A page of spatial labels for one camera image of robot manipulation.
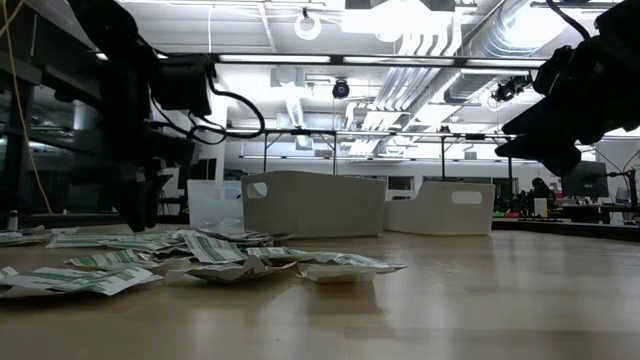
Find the white plastic bin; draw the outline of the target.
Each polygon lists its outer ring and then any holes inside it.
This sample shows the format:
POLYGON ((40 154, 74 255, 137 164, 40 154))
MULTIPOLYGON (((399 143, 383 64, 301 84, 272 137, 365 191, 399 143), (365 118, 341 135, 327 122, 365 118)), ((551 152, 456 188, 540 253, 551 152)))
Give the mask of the white plastic bin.
POLYGON ((414 198, 385 203, 383 229, 428 236, 487 236, 494 197, 491 184, 424 182, 414 198))

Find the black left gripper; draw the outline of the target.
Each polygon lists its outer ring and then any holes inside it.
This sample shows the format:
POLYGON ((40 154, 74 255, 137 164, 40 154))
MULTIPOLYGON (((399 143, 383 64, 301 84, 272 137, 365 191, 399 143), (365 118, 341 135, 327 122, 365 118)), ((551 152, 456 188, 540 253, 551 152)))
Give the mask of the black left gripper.
POLYGON ((156 225, 159 173, 167 167, 193 164, 198 157, 198 144, 184 134, 174 135, 165 129, 177 130, 167 122, 142 121, 99 124, 100 155, 99 184, 115 189, 134 181, 149 181, 145 191, 124 190, 117 196, 117 210, 134 233, 156 225))

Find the black overhead light bar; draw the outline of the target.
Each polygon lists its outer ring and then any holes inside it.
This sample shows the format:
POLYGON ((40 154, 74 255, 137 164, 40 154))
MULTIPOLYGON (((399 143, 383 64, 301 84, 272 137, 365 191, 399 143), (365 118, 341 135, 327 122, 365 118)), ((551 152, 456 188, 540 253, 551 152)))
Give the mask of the black overhead light bar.
POLYGON ((396 56, 279 53, 203 53, 201 57, 216 64, 229 65, 306 65, 531 70, 546 62, 544 58, 464 57, 464 56, 396 56))

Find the black metal workbench frame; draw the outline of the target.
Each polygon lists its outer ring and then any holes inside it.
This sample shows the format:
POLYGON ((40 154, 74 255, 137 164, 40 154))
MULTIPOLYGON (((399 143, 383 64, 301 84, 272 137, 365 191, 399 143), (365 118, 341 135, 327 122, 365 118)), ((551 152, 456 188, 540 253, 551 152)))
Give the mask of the black metal workbench frame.
POLYGON ((297 170, 379 179, 388 192, 415 192, 425 180, 518 186, 516 161, 494 154, 502 138, 477 133, 267 129, 248 139, 234 129, 224 165, 243 174, 297 170))

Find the round ceiling lamp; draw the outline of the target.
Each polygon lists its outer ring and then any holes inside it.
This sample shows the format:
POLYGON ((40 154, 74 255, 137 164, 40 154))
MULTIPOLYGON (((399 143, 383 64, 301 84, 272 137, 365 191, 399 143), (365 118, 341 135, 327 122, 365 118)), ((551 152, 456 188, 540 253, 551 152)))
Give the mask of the round ceiling lamp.
POLYGON ((302 40, 312 41, 320 35, 321 29, 320 18, 303 7, 294 22, 294 33, 302 40))

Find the grey plastic bin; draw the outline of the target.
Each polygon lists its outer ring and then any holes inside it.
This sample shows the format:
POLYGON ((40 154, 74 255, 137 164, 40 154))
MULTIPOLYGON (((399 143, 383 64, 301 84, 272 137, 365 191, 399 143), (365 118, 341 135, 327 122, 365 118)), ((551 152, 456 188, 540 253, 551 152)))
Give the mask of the grey plastic bin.
POLYGON ((272 171, 241 179, 247 230, 298 238, 377 236, 386 183, 303 171, 272 171))

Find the clear plastic bin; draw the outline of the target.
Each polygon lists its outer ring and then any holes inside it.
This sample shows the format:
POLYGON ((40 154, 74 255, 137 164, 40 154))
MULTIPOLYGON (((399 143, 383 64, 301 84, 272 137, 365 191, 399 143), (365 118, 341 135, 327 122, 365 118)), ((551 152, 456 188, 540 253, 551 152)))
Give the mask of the clear plastic bin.
POLYGON ((244 225, 238 184, 220 186, 212 180, 188 180, 189 225, 194 228, 240 228, 244 225))

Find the person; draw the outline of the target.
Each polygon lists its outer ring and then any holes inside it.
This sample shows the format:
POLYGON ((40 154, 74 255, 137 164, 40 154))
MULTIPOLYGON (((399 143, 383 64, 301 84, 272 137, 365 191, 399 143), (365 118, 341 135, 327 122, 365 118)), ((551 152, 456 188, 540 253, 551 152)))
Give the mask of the person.
POLYGON ((532 180, 531 197, 533 199, 542 199, 542 198, 546 199, 547 208, 549 210, 553 210, 556 208, 555 193, 540 177, 536 177, 532 180))

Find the black computer monitor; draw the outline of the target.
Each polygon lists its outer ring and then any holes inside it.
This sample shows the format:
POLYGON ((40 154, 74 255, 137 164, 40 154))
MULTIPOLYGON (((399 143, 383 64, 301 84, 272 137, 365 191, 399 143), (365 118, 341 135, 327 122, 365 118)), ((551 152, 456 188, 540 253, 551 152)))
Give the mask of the black computer monitor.
POLYGON ((608 173, 601 162, 581 161, 561 178, 565 196, 605 198, 609 196, 608 173))
POLYGON ((190 179, 193 180, 214 180, 216 178, 217 160, 202 159, 191 167, 190 179))

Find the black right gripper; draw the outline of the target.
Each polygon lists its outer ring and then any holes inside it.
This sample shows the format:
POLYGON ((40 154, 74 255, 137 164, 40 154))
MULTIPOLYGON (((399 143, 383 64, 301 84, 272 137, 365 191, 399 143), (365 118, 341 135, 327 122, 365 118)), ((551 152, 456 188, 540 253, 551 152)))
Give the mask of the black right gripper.
POLYGON ((594 27, 596 35, 556 49, 539 68, 534 89, 545 98, 502 127, 518 136, 498 146, 498 156, 536 161, 565 176, 581 161, 574 142, 640 128, 640 0, 616 4, 594 27))

